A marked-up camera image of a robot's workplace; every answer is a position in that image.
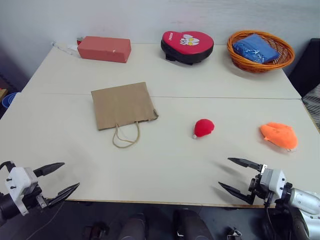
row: orange basket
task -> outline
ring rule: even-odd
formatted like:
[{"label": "orange basket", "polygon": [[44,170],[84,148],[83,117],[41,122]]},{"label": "orange basket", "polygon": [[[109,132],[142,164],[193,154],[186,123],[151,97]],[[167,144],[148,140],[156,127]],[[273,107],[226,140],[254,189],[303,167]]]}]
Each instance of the orange basket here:
[{"label": "orange basket", "polygon": [[[263,40],[265,40],[272,48],[274,48],[280,56],[273,61],[267,62],[266,64],[257,63],[244,58],[234,52],[232,44],[244,39],[252,34],[258,34]],[[274,69],[281,69],[290,65],[295,59],[295,52],[293,48],[280,39],[270,33],[255,30],[238,31],[229,37],[227,48],[232,58],[234,65],[238,68],[251,72],[251,73],[264,73]]]}]

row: orange plush toy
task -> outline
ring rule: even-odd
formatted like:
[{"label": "orange plush toy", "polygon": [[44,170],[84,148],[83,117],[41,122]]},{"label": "orange plush toy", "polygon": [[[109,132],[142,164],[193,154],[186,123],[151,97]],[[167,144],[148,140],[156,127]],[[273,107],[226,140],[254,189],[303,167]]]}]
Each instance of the orange plush toy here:
[{"label": "orange plush toy", "polygon": [[298,145],[297,136],[291,126],[269,122],[262,125],[260,131],[264,135],[264,140],[270,141],[281,148],[291,150]]}]

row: floor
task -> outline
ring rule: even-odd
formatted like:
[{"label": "floor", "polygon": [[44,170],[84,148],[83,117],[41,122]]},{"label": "floor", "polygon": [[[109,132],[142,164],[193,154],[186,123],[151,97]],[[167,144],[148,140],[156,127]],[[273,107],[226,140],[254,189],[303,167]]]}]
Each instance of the floor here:
[{"label": "floor", "polygon": [[[215,240],[226,240],[228,231],[233,228],[242,232],[243,240],[265,239],[261,224],[264,211],[261,208],[75,201],[65,201],[63,205],[60,203],[43,212],[33,209],[26,216],[16,216],[0,227],[0,238],[2,240],[82,240],[85,226],[92,226],[95,222],[102,221],[109,227],[109,233],[103,240],[116,240],[122,226],[131,215],[144,213],[149,225],[148,239],[173,240],[173,212],[183,208],[197,212]],[[48,222],[49,224],[30,237]]]}]

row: blue cloth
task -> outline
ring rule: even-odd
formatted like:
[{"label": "blue cloth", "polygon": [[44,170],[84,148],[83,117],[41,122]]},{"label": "blue cloth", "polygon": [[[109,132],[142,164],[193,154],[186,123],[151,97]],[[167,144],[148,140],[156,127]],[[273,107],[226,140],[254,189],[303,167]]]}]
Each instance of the blue cloth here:
[{"label": "blue cloth", "polygon": [[280,56],[275,49],[257,34],[252,34],[237,41],[232,47],[240,56],[259,64],[270,62]]}]

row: red pom pom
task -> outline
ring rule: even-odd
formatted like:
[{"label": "red pom pom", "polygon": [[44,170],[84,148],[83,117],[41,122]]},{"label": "red pom pom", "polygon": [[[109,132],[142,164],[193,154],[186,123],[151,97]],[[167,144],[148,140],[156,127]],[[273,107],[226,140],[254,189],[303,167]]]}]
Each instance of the red pom pom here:
[{"label": "red pom pom", "polygon": [[215,129],[215,125],[209,119],[201,119],[194,126],[194,135],[198,138],[210,134]]}]

